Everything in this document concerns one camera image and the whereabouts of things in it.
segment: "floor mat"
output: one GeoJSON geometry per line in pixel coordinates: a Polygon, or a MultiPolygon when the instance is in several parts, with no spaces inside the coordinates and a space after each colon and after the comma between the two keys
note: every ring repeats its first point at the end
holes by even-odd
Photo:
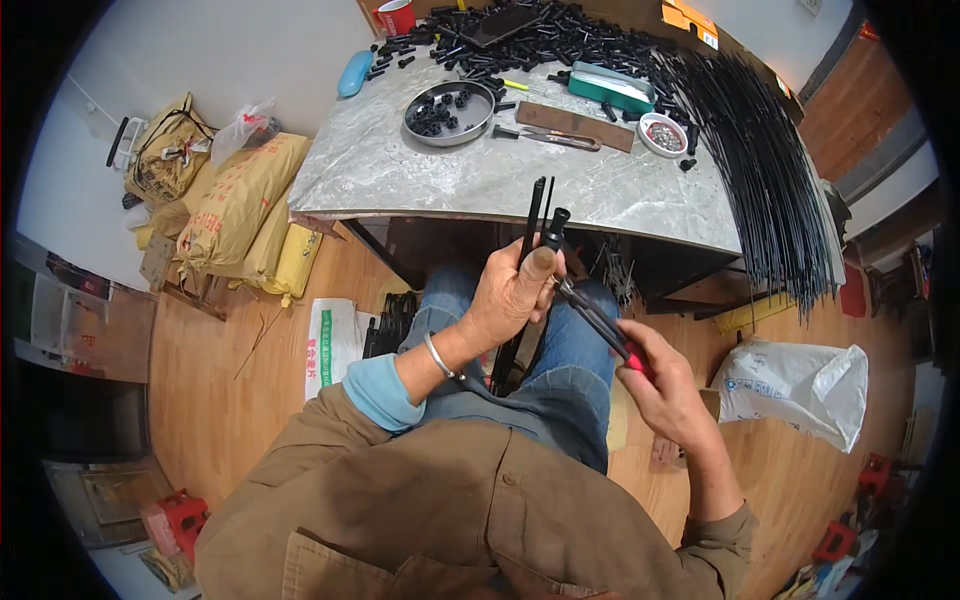
{"type": "Polygon", "coordinates": [[[847,283],[840,286],[840,306],[848,317],[862,319],[867,316],[867,297],[863,293],[863,273],[859,269],[844,263],[844,275],[847,283]]]}

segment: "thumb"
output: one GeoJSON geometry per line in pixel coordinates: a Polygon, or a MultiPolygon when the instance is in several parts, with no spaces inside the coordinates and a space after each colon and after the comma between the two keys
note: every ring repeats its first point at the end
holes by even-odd
{"type": "Polygon", "coordinates": [[[546,246],[540,246],[527,254],[516,276],[516,294],[518,299],[537,300],[543,283],[557,270],[557,253],[546,246]]]}

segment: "smartphone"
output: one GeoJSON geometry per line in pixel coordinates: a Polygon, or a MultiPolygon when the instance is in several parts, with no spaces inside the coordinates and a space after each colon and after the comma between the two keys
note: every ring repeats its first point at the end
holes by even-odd
{"type": "Polygon", "coordinates": [[[530,9],[510,6],[500,12],[485,16],[474,25],[470,25],[460,32],[460,37],[481,48],[486,48],[504,37],[512,36],[524,27],[536,23],[538,19],[540,19],[540,16],[530,9]]]}

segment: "hand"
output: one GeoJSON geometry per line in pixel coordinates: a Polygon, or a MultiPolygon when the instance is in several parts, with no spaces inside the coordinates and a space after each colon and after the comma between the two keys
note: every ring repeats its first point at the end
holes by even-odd
{"type": "Polygon", "coordinates": [[[656,330],[636,321],[618,320],[620,330],[643,347],[650,361],[650,378],[621,367],[616,376],[634,398],[640,415],[654,433],[679,444],[686,452],[710,452],[723,445],[720,430],[693,382],[684,356],[656,330]]]}
{"type": "Polygon", "coordinates": [[[473,303],[457,323],[464,339],[477,355],[512,339],[528,321],[538,323],[553,301],[554,278],[566,275],[564,254],[549,248],[537,248],[540,234],[534,234],[534,248],[520,266],[520,247],[516,240],[494,252],[480,275],[473,303]]]}

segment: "jeans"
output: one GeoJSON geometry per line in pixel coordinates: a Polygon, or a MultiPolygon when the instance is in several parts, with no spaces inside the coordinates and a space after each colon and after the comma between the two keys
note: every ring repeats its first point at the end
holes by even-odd
{"type": "MultiPolygon", "coordinates": [[[[478,276],[443,267],[426,282],[420,310],[402,353],[459,321],[473,300],[478,276]]],[[[611,318],[619,310],[613,294],[592,279],[576,287],[611,318]]],[[[613,356],[602,337],[559,294],[544,332],[539,362],[520,388],[507,397],[488,392],[479,360],[466,366],[465,381],[447,380],[426,400],[421,426],[433,419],[493,420],[564,454],[607,472],[607,427],[613,356]]]]}

